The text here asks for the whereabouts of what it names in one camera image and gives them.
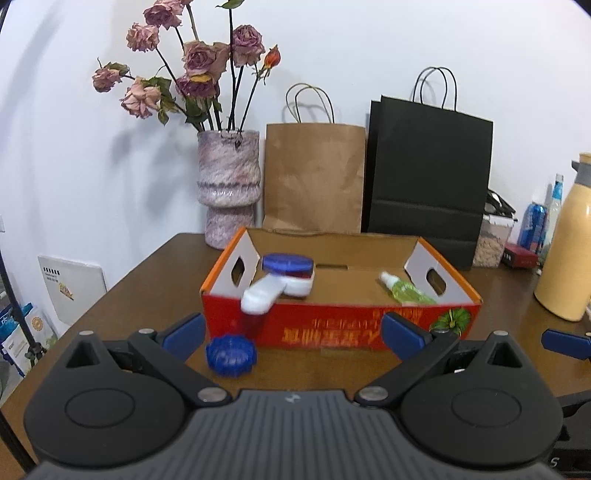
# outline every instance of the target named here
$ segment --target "red box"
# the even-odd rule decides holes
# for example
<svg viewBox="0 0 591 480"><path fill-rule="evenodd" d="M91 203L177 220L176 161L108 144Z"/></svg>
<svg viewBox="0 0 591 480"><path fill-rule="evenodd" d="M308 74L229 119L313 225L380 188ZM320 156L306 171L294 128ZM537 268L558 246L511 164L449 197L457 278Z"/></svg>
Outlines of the red box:
<svg viewBox="0 0 591 480"><path fill-rule="evenodd" d="M274 252L314 259L312 292L306 299L281 297L266 315L242 313L242 293L263 275L259 260ZM400 305L379 283L382 270L411 280L439 304ZM444 290L441 295L436 288ZM482 306L474 288L423 238L262 229L236 234L207 276L201 295L212 337L242 334L257 346L279 348L386 349L380 336L386 312L397 312L428 330L441 316L451 322L459 309L474 319ZM462 336L471 327L472 321Z"/></svg>
<svg viewBox="0 0 591 480"><path fill-rule="evenodd" d="M538 255L515 244L506 244L501 258L511 268L537 268Z"/></svg>

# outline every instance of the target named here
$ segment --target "blue can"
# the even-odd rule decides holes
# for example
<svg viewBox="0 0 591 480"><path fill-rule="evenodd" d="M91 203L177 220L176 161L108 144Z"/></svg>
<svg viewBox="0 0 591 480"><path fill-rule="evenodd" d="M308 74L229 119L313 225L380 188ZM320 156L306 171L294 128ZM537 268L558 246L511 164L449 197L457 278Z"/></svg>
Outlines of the blue can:
<svg viewBox="0 0 591 480"><path fill-rule="evenodd" d="M539 254L544 246L548 227L548 209L541 203L532 202L525 210L521 233L517 243L520 247Z"/></svg>

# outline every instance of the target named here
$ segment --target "black paper bag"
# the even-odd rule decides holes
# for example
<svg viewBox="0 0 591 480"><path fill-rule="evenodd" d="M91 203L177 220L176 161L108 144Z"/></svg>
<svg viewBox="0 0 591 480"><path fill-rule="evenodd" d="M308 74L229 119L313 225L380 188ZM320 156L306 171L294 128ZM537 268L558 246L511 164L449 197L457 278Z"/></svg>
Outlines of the black paper bag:
<svg viewBox="0 0 591 480"><path fill-rule="evenodd" d="M415 90L428 72L421 103L384 96L372 103L362 227L423 236L452 265L468 270L486 201L493 125L456 110L457 87L453 110L422 103L426 78L445 77L443 70L451 73L444 67L421 72Z"/></svg>

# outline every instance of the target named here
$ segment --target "gray thermos lid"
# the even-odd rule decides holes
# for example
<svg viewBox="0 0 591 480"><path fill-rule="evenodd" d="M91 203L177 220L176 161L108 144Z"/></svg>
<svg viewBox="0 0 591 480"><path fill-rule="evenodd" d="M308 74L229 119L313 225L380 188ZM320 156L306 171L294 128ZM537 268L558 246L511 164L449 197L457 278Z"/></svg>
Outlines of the gray thermos lid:
<svg viewBox="0 0 591 480"><path fill-rule="evenodd" d="M577 178L575 178L574 182L591 187L591 163L574 161L571 165L577 171Z"/></svg>

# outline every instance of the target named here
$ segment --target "white bottle cap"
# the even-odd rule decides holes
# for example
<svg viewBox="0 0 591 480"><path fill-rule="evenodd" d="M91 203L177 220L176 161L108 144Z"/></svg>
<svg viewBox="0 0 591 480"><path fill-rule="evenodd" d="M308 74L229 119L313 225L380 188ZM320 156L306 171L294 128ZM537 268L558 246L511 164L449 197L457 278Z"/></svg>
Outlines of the white bottle cap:
<svg viewBox="0 0 591 480"><path fill-rule="evenodd" d="M386 285L386 287L391 290L393 286L396 285L400 281L400 279L396 275L390 275L388 272L381 272L379 275L379 280Z"/></svg>

